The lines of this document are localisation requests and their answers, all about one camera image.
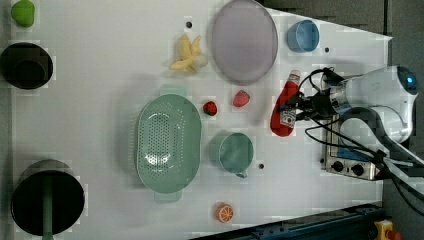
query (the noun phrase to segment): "yellow object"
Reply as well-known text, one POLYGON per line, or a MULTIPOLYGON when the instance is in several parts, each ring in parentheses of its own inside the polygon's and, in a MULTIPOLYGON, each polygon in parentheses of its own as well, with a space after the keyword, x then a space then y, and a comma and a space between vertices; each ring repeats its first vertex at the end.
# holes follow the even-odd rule
POLYGON ((208 60, 202 54, 200 49, 201 36, 194 39, 193 43, 188 39, 187 34, 180 37, 177 43, 178 53, 180 60, 172 64, 169 69, 171 70, 184 70, 196 73, 198 68, 204 67, 208 64, 208 60))
POLYGON ((378 236, 375 240, 390 240, 386 237, 386 232, 393 230, 393 223, 389 220, 383 220, 381 222, 375 222, 374 224, 378 229, 378 236))

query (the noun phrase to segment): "halved orange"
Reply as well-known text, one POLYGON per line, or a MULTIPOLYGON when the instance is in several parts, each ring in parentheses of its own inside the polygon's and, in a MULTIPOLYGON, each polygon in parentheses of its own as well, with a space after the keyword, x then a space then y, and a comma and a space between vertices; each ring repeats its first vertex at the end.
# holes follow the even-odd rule
POLYGON ((233 218, 233 215, 233 208, 226 203, 222 203, 221 205, 219 205, 215 212, 216 219, 218 219, 222 223, 230 221, 231 218, 233 218))

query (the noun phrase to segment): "red strawberry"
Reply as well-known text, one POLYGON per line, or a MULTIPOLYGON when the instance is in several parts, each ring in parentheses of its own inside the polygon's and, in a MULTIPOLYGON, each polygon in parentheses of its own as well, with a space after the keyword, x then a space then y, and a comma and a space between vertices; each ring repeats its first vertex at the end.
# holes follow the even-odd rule
POLYGON ((203 112, 205 112, 209 116, 215 116, 216 113, 218 112, 218 107, 216 106, 214 102, 209 101, 205 103, 205 105, 203 105, 203 112))
POLYGON ((249 94, 247 94, 247 92, 243 90, 240 90, 234 97, 233 105, 235 107, 243 107, 249 102, 249 100, 250 100, 249 94))

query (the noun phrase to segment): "teal mug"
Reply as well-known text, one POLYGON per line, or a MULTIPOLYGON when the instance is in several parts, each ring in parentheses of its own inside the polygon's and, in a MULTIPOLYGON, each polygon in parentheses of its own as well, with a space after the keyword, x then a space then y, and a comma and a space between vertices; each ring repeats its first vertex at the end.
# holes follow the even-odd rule
POLYGON ((212 139, 209 156, 226 171, 246 178, 247 168, 253 160, 253 144, 243 133, 222 132, 212 139))

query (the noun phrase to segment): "red bottle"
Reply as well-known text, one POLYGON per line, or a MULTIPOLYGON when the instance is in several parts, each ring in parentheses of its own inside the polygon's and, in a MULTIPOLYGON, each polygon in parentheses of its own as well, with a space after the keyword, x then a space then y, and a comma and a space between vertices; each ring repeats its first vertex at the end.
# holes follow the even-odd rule
POLYGON ((292 70, 272 111, 271 131, 280 137, 287 137, 293 131, 296 122, 296 110, 280 111, 280 106, 285 104, 290 97, 296 95, 299 90, 299 81, 300 72, 298 70, 292 70))

